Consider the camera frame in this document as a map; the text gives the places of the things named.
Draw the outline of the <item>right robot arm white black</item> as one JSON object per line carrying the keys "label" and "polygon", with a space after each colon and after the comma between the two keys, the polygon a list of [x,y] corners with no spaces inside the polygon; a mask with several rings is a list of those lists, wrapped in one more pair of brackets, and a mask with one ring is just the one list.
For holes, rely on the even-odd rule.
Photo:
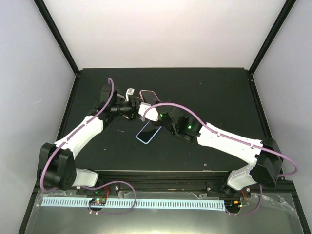
{"label": "right robot arm white black", "polygon": [[233,155],[247,163],[225,176],[221,189],[224,195],[234,196],[244,187],[260,184],[275,187],[283,159],[273,138],[265,140],[242,137],[204,123],[193,114],[185,115],[176,105],[165,104],[156,108],[158,123],[174,136],[186,142],[210,147]]}

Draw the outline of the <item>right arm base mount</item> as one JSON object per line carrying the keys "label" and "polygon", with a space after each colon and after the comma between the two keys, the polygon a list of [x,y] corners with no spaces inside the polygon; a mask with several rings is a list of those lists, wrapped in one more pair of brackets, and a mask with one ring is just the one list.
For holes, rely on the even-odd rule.
{"label": "right arm base mount", "polygon": [[245,189],[235,190],[230,186],[222,182],[207,182],[206,183],[207,196],[219,197],[219,198],[241,198],[246,196],[251,197],[251,193],[247,192]]}

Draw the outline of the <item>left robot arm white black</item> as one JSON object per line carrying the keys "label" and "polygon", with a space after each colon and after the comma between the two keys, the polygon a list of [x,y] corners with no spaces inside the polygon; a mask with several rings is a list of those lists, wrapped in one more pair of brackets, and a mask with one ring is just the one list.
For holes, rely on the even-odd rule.
{"label": "left robot arm white black", "polygon": [[125,116],[129,120],[137,117],[139,101],[136,100],[134,91],[133,88],[128,88],[125,95],[122,95],[110,79],[108,85],[101,90],[100,100],[74,130],[53,144],[43,144],[37,170],[43,191],[48,191],[46,185],[61,190],[86,187],[95,195],[104,191],[105,183],[98,178],[98,173],[91,169],[77,168],[75,159],[88,142],[107,128],[117,116]]}

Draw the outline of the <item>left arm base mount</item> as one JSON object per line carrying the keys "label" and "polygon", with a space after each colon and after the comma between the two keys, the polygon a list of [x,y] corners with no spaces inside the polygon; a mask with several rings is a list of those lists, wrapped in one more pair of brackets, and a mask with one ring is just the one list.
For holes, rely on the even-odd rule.
{"label": "left arm base mount", "polygon": [[105,187],[102,187],[97,190],[89,190],[85,188],[76,189],[77,195],[86,195],[86,196],[107,196],[110,194],[117,194],[120,187],[120,183],[112,183]]}

